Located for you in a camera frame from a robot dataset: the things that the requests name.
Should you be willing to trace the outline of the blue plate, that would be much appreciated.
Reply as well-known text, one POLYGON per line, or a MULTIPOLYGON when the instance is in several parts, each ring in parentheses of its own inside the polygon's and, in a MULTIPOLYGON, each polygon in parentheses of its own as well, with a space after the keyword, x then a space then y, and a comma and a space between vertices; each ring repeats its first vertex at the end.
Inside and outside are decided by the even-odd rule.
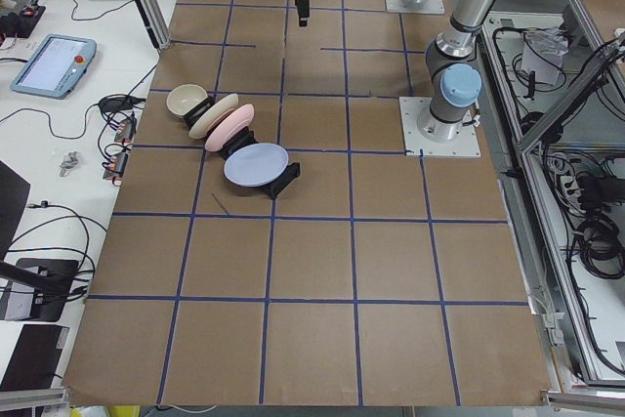
POLYGON ((237 150, 226 160, 224 173, 231 183, 255 188, 277 179, 288 162, 284 147, 271 143, 252 144, 237 150))

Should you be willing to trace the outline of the pink plate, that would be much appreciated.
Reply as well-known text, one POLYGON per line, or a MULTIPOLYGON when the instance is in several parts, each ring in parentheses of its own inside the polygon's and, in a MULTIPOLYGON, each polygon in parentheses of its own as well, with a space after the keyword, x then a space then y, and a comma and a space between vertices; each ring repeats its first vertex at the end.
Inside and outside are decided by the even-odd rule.
POLYGON ((255 108, 252 104, 244 104, 237 108, 209 135, 205 149, 209 152, 221 150, 228 140, 252 122, 254 115, 255 108))

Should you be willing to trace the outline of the cream plate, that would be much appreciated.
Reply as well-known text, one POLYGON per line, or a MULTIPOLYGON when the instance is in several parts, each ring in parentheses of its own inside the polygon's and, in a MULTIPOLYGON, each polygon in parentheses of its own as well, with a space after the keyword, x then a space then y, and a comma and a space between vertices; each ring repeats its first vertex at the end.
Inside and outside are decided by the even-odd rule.
POLYGON ((213 104, 191 126, 188 136, 192 139, 204 139, 209 132, 239 106, 239 96, 229 94, 213 104))

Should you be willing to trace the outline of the cream bowl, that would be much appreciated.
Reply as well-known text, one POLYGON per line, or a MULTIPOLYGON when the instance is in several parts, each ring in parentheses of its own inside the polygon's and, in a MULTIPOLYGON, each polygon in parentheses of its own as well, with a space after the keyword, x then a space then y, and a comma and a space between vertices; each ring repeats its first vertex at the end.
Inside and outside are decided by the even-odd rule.
POLYGON ((190 110, 203 102, 208 97, 204 88, 196 84, 184 84, 174 88, 166 98, 168 110, 183 117, 190 110))

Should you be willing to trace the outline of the black dish rack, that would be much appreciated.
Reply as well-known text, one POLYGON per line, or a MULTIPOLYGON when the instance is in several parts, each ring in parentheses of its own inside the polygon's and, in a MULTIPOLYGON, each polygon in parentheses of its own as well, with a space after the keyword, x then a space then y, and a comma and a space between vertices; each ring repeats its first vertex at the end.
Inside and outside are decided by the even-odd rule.
POLYGON ((300 177, 300 164, 289 160, 284 147, 257 142, 250 129, 255 107, 241 104, 237 94, 217 102, 210 97, 186 99, 179 114, 188 126, 188 135, 203 139, 205 149, 225 161, 224 174, 231 183, 258 188, 275 200, 300 177))

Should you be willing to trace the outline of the near teach pendant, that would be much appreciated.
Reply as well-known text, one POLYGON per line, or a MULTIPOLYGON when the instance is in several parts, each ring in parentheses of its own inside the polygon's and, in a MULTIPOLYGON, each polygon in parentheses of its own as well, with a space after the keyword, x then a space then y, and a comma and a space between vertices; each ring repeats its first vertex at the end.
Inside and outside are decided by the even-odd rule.
POLYGON ((98 50, 88 38, 47 35, 10 84, 16 93, 60 100, 86 73, 98 50))

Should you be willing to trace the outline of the brown paper table cover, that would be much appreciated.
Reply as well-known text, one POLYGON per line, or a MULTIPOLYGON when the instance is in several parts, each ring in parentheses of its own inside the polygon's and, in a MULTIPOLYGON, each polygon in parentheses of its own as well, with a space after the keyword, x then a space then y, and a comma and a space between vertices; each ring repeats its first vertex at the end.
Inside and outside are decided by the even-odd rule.
POLYGON ((447 15, 178 0, 63 382, 75 405, 535 405, 550 388, 488 153, 404 152, 447 15), (239 188, 166 109, 255 108, 301 174, 239 188))

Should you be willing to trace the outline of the silver metal clamp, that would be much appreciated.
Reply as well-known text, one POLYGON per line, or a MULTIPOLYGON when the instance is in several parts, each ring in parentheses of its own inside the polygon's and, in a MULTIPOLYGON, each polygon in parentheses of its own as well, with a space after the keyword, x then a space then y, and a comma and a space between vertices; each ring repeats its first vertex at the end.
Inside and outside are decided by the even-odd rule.
POLYGON ((79 164, 79 152, 70 151, 63 158, 60 163, 59 176, 66 177, 67 174, 79 164))

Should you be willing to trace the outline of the black monitor stand base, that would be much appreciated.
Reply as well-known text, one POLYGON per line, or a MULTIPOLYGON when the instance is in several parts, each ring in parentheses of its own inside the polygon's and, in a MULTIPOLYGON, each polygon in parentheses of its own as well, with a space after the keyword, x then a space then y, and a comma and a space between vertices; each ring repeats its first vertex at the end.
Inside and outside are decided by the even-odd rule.
POLYGON ((76 260, 21 258, 1 263, 8 280, 1 295, 1 318, 8 321, 58 321, 78 272, 76 260))

